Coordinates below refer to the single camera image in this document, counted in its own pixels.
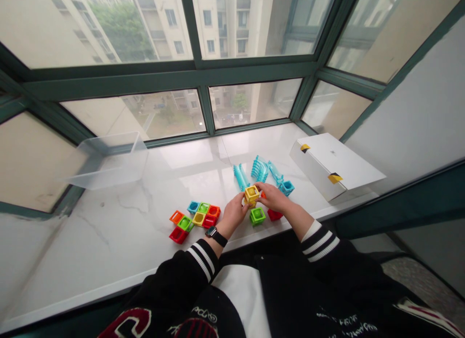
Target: striped cuff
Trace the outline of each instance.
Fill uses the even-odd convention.
[[[338,245],[339,238],[315,220],[302,239],[302,250],[310,262],[319,261]]]
[[[205,274],[207,282],[210,282],[215,274],[215,269],[218,268],[218,258],[210,245],[204,239],[200,239],[186,252],[194,257],[195,261],[202,269],[202,272]]]

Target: clear plastic container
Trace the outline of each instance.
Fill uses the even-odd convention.
[[[57,172],[57,180],[95,190],[142,177],[148,150],[139,132],[86,139]]]

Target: green block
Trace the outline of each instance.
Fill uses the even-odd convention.
[[[190,219],[189,217],[184,216],[183,219],[181,219],[178,222],[178,227],[180,227],[182,230],[190,232],[192,230],[192,228],[194,227],[194,224],[192,223],[192,219]]]
[[[210,207],[210,204],[207,204],[206,202],[201,202],[197,212],[207,214],[209,207]]]
[[[263,212],[263,209],[261,207],[251,209],[249,217],[254,227],[259,224],[262,224],[263,221],[266,219],[265,212]]]

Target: glass pane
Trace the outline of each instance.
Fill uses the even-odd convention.
[[[313,54],[333,0],[193,0],[204,60]]]
[[[31,69],[192,59],[181,0],[0,0],[0,21]]]
[[[68,184],[55,169],[74,145],[29,113],[0,125],[0,201],[51,212]]]
[[[328,66],[388,83],[460,0],[359,0]]]
[[[215,128],[289,117],[302,79],[210,89]]]
[[[319,134],[329,132],[340,139],[370,104],[369,99],[319,81],[302,120]]]
[[[62,102],[97,136],[139,131],[143,140],[205,131],[197,90]]]

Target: box lid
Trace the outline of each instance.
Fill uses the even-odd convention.
[[[354,189],[386,176],[329,133],[298,139],[330,173],[342,177],[340,183],[346,189]]]

